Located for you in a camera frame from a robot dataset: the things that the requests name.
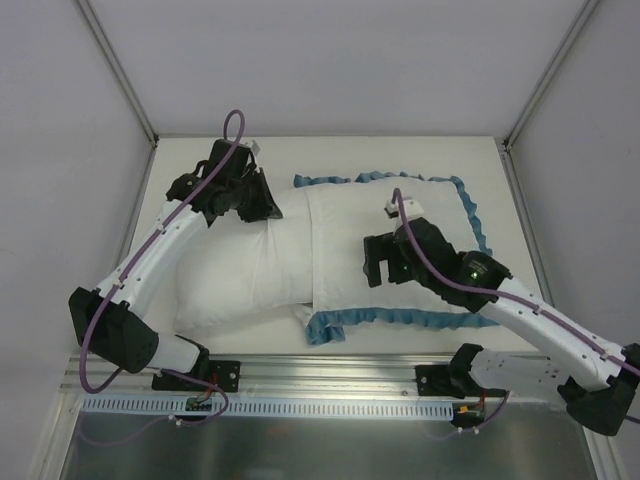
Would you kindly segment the blue patterned pillowcase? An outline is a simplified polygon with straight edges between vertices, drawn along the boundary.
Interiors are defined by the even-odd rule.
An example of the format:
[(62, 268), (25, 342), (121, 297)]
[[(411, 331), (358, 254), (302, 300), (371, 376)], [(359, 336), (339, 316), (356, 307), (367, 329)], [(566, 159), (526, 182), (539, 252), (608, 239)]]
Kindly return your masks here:
[(464, 307), (464, 293), (442, 299), (445, 286), (424, 268), (401, 221), (384, 211), (394, 189), (407, 210), (423, 207), (426, 218), (413, 233), (432, 265), (453, 279), (466, 253), (493, 254), (462, 179), (374, 171), (354, 180), (297, 175), (293, 184), (308, 204), (311, 237), (303, 245), (312, 262), (312, 297), (298, 311), (309, 344), (343, 341), (345, 327), (376, 320), (432, 330), (491, 326), (477, 308)]

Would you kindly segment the right aluminium frame post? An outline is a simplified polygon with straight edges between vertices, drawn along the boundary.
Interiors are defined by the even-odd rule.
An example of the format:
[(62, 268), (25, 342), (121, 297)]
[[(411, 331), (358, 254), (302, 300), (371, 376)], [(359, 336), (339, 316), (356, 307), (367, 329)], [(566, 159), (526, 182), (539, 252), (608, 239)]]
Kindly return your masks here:
[(577, 14), (571, 21), (550, 60), (546, 64), (541, 76), (537, 80), (534, 89), (528, 96), (513, 126), (505, 136), (502, 145), (507, 152), (510, 152), (513, 149), (516, 141), (529, 122), (529, 119), (534, 114), (537, 106), (546, 94), (546, 91), (551, 86), (565, 60), (571, 53), (574, 44), (587, 28), (588, 23), (600, 5), (600, 0), (586, 0), (582, 2)]

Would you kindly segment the left aluminium frame post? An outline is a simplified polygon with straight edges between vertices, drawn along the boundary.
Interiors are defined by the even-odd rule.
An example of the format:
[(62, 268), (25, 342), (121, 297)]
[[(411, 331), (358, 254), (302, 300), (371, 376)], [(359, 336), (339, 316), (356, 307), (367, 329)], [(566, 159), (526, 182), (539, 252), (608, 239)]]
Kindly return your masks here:
[(116, 85), (124, 95), (126, 103), (134, 115), (145, 138), (152, 147), (155, 147), (159, 136), (156, 133), (128, 74), (126, 73), (92, 2), (89, 0), (73, 0), (72, 3), (86, 25), (89, 34), (108, 66)]

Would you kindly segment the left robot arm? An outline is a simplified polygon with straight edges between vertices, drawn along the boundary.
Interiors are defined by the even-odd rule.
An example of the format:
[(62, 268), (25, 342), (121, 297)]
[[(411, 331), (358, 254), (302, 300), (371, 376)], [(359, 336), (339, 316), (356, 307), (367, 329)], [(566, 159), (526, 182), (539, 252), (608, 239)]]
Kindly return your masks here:
[(81, 348), (79, 377), (85, 391), (104, 389), (89, 383), (90, 354), (119, 372), (160, 371), (188, 390), (206, 384), (208, 350), (179, 335), (160, 334), (144, 318), (163, 275), (197, 236), (229, 211), (245, 223), (282, 216), (253, 148), (223, 138), (214, 142), (207, 159), (173, 181), (137, 249), (95, 288), (79, 287), (71, 294), (68, 305)]

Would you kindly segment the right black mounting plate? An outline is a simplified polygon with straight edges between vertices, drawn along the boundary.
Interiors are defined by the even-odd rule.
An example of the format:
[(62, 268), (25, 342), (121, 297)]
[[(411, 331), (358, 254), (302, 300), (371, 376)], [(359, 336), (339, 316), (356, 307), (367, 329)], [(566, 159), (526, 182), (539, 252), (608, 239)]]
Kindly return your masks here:
[(466, 397), (500, 398), (506, 395), (503, 389), (486, 389), (473, 380), (468, 372), (449, 365), (417, 365), (414, 367), (418, 395), (421, 397), (446, 396), (456, 399)]

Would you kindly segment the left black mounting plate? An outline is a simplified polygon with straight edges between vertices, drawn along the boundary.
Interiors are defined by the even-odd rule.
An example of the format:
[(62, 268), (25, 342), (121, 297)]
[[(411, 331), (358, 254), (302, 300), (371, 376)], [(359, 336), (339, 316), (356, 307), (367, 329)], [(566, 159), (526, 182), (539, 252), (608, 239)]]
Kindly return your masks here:
[[(236, 360), (212, 360), (204, 357), (196, 361), (194, 368), (186, 373), (186, 376), (216, 385), (226, 393), (236, 393), (241, 377), (241, 366), (242, 363)], [(163, 373), (153, 378), (151, 389), (167, 392), (204, 392), (206, 387)]]

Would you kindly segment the white pillow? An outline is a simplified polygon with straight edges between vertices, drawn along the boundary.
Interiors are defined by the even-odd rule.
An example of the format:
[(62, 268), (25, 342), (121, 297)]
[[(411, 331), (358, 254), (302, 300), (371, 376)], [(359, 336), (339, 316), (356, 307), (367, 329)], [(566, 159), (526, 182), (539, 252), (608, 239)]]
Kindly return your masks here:
[(275, 200), (281, 219), (245, 223), (226, 215), (181, 257), (175, 273), (178, 332), (232, 330), (279, 307), (312, 302), (308, 197), (289, 189)]

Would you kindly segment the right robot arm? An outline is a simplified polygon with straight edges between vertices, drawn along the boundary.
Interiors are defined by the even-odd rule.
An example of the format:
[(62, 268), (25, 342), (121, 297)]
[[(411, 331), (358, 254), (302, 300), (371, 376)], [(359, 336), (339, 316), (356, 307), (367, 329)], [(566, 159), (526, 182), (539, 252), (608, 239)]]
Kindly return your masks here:
[(614, 436), (639, 386), (639, 346), (620, 346), (589, 332), (529, 291), (509, 269), (480, 251), (454, 249), (437, 226), (415, 218), (363, 241), (370, 287), (410, 281), (517, 334), (542, 358), (528, 360), (465, 343), (447, 366), (447, 394), (499, 389), (558, 404), (581, 426)]

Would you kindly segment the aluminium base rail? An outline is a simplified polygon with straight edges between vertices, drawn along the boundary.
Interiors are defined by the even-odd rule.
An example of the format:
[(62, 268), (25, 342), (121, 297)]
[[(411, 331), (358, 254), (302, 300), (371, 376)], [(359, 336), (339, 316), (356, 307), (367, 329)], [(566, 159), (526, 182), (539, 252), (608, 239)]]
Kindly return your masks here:
[[(450, 355), (215, 355), (215, 360), (241, 363), (237, 393), (230, 397), (308, 398), (349, 400), (429, 400), (418, 396), (415, 367), (440, 365)], [(88, 379), (103, 382), (115, 366), (91, 355)], [(121, 373), (103, 394), (180, 395), (195, 392), (154, 391), (155, 373)], [(83, 394), (79, 380), (79, 356), (72, 355), (59, 391)]]

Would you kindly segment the black mounting plate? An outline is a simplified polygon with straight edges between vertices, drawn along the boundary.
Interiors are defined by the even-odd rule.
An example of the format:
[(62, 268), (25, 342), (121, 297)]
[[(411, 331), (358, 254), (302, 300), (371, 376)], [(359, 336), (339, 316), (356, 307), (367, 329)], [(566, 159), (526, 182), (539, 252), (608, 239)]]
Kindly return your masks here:
[(468, 372), (449, 365), (417, 365), (414, 367), (418, 395), (421, 397), (446, 396), (456, 399), (466, 397), (500, 398), (506, 395), (503, 389), (486, 389), (473, 380)]
[[(241, 366), (242, 363), (236, 360), (212, 360), (204, 357), (196, 361), (194, 368), (186, 373), (186, 376), (216, 385), (226, 393), (236, 393), (241, 377)], [(151, 389), (167, 392), (204, 392), (206, 387), (163, 373), (153, 378)]]

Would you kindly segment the aluminium frame post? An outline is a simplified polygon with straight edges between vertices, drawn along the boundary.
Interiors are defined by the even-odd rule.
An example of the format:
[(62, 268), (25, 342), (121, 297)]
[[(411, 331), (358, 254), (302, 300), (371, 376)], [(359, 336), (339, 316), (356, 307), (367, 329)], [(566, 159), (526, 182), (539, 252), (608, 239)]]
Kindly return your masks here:
[(73, 0), (72, 3), (86, 25), (89, 34), (108, 66), (116, 85), (124, 95), (126, 103), (134, 115), (145, 138), (152, 147), (155, 147), (159, 136), (156, 133), (128, 74), (126, 73), (92, 2), (89, 0)]
[(586, 0), (582, 2), (577, 14), (571, 21), (550, 60), (546, 64), (541, 76), (537, 80), (534, 89), (528, 96), (513, 126), (505, 136), (502, 145), (507, 152), (510, 152), (513, 149), (516, 141), (529, 122), (529, 119), (534, 114), (537, 106), (546, 94), (546, 91), (551, 86), (565, 60), (571, 53), (574, 44), (587, 28), (588, 23), (600, 5), (600, 0)]

